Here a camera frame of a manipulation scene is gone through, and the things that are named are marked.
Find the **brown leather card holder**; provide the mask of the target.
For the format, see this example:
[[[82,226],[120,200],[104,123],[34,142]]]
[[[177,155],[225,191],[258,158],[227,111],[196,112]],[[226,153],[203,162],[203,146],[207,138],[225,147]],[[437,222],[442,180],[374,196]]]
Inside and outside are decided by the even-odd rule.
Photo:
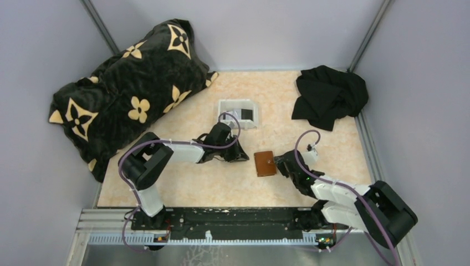
[[[254,162],[258,177],[274,176],[277,173],[273,151],[255,152]]]

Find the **white plastic card box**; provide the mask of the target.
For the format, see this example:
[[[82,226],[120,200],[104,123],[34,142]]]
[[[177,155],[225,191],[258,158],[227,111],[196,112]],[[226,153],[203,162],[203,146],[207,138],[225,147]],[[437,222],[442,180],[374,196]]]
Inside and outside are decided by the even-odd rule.
[[[242,130],[259,128],[259,105],[249,99],[221,99],[217,105],[216,121],[238,129],[237,123]]]

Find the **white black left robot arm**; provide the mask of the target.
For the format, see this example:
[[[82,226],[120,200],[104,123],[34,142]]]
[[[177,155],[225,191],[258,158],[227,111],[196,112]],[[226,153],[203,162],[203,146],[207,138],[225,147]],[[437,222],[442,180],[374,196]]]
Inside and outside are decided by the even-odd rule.
[[[157,190],[157,180],[169,163],[206,163],[215,157],[225,162],[248,161],[238,135],[222,123],[190,141],[160,139],[153,132],[142,136],[118,162],[118,173],[137,199],[132,229],[163,229],[169,215]]]

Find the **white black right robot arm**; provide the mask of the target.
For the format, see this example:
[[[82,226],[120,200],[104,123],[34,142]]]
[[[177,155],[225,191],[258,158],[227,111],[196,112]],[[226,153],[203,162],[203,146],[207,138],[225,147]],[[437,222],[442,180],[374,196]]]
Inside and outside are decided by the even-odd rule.
[[[342,224],[368,233],[376,243],[389,248],[397,246],[417,224],[414,211],[386,182],[361,185],[331,178],[310,169],[318,159],[316,149],[291,150],[273,159],[301,194],[317,200],[311,211],[318,228]]]

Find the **black crumpled cloth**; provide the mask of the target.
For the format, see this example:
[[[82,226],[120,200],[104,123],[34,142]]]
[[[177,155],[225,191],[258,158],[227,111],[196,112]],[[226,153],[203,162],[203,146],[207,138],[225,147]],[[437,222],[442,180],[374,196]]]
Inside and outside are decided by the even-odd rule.
[[[357,117],[369,101],[362,77],[326,65],[301,70],[295,83],[299,97],[291,118],[326,131],[333,131],[338,119]]]

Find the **black floral plush blanket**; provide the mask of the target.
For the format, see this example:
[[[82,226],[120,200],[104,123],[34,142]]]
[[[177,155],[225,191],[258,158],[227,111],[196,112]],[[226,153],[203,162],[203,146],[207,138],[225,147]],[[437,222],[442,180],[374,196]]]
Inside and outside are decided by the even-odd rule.
[[[63,128],[91,174],[103,182],[119,150],[217,77],[196,54],[190,22],[170,19],[88,77],[60,88],[49,122]]]

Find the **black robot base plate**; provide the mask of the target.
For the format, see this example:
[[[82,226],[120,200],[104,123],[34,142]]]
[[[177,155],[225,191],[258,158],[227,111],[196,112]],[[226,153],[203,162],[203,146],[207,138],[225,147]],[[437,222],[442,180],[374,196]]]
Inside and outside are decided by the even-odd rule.
[[[167,207],[166,213],[169,222],[163,229],[133,230],[161,230],[171,240],[199,240],[210,232],[217,241],[244,241],[300,240],[303,233],[347,229],[345,225],[319,221],[311,208],[304,207]]]

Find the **aluminium frame rail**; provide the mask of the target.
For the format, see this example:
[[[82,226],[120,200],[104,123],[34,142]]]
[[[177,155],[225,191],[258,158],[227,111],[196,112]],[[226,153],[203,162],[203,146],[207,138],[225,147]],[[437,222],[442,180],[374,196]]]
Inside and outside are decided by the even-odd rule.
[[[316,220],[310,208],[168,208],[155,218],[124,208],[83,210],[77,229],[101,233],[98,242],[128,244],[294,244],[331,243],[348,230]]]

